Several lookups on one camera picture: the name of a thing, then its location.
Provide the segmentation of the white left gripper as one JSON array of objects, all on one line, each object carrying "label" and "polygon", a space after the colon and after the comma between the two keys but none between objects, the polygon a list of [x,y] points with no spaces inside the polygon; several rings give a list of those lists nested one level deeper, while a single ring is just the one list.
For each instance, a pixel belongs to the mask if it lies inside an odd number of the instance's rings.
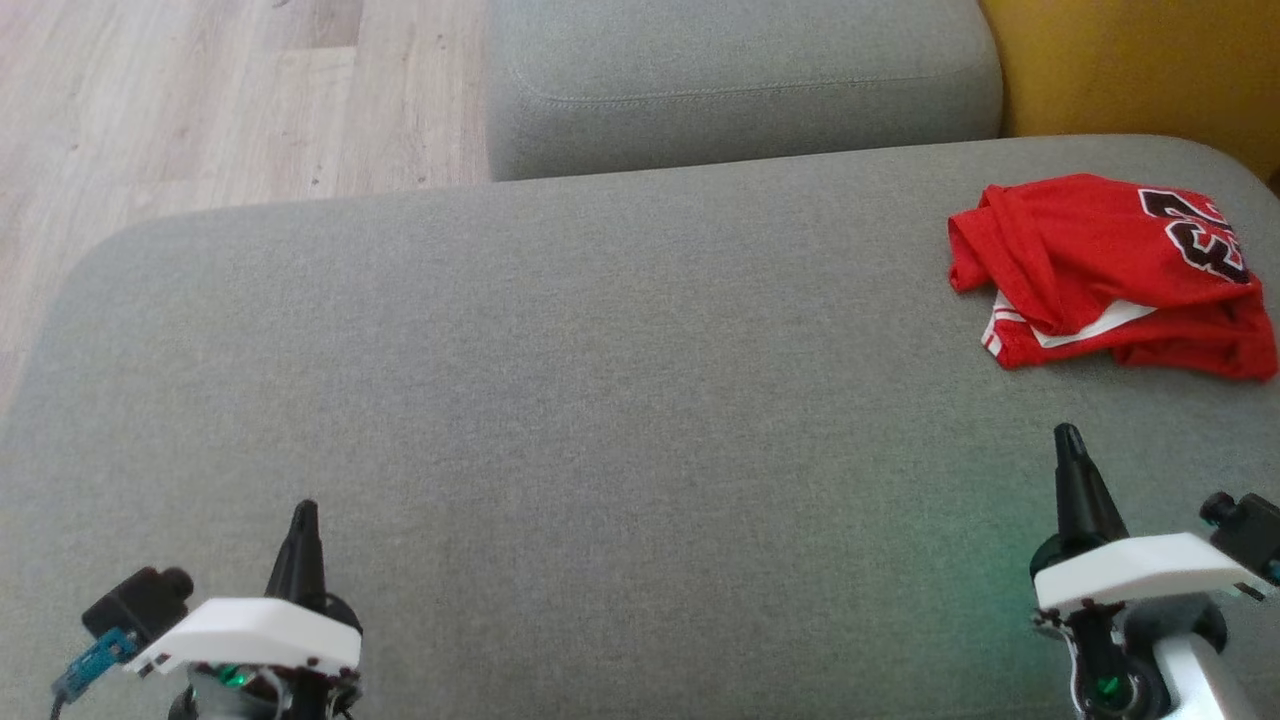
[{"label": "white left gripper", "polygon": [[[301,541],[303,606],[288,602]],[[364,629],[346,601],[328,596],[312,500],[294,506],[264,594],[205,601],[124,669],[184,673],[168,720],[353,720]]]}]

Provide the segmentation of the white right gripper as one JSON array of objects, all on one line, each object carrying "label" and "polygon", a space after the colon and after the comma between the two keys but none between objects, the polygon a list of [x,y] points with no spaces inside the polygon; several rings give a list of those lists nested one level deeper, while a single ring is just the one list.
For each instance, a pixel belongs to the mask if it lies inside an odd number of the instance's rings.
[{"label": "white right gripper", "polygon": [[1032,625],[1068,648],[1074,719],[1262,720],[1215,596],[1263,601],[1265,579],[1190,533],[1129,538],[1079,429],[1059,423],[1053,448],[1059,553],[1088,552],[1034,577]]}]

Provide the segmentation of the red white basketball jersey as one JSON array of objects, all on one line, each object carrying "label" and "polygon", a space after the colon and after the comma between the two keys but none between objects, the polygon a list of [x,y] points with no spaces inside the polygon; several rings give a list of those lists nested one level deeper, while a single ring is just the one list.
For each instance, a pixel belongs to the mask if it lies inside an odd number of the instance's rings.
[{"label": "red white basketball jersey", "polygon": [[948,219],[955,292],[991,287],[982,346],[1006,369],[1110,354],[1157,309],[1265,292],[1213,200],[1075,174],[992,184]]}]

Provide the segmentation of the small grey sofa cushion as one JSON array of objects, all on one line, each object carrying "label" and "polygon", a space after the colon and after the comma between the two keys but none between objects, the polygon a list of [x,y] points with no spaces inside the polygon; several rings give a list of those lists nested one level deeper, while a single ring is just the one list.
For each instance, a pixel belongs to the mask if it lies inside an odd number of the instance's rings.
[{"label": "small grey sofa cushion", "polygon": [[978,0],[490,0],[495,181],[993,138]]}]

